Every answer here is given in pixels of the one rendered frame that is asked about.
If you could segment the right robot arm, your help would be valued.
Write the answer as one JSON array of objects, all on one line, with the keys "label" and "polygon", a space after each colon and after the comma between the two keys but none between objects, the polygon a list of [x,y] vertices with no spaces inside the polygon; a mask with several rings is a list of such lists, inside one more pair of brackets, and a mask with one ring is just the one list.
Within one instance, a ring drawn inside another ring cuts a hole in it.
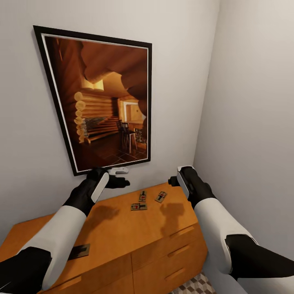
[{"label": "right robot arm", "polygon": [[168,181],[191,202],[210,257],[248,294],[294,294],[294,261],[261,247],[222,206],[192,166],[178,166]]}]

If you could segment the mousetrap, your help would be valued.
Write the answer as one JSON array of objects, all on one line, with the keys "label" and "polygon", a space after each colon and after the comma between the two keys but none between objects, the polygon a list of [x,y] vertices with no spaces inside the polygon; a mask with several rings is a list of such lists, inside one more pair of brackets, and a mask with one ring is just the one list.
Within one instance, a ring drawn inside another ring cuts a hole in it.
[{"label": "mousetrap", "polygon": [[146,197],[147,197],[147,191],[141,190],[138,202],[139,203],[145,203],[146,202]]},{"label": "mousetrap", "polygon": [[162,203],[167,194],[167,192],[161,191],[160,194],[156,197],[155,201]]},{"label": "mousetrap", "polygon": [[145,209],[147,209],[147,203],[131,204],[131,211],[134,211],[134,210],[145,210]]},{"label": "mousetrap", "polygon": [[89,255],[89,248],[90,248],[90,244],[78,245],[78,246],[73,247],[71,254],[69,255],[68,260],[88,256]]}]

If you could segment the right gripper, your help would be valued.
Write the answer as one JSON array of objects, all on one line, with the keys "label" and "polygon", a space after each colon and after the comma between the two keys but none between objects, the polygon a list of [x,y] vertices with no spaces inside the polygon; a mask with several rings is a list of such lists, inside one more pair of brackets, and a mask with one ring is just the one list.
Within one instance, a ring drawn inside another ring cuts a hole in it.
[{"label": "right gripper", "polygon": [[177,176],[171,176],[168,183],[169,183],[169,185],[172,185],[173,187],[180,186],[180,184],[177,180]]}]

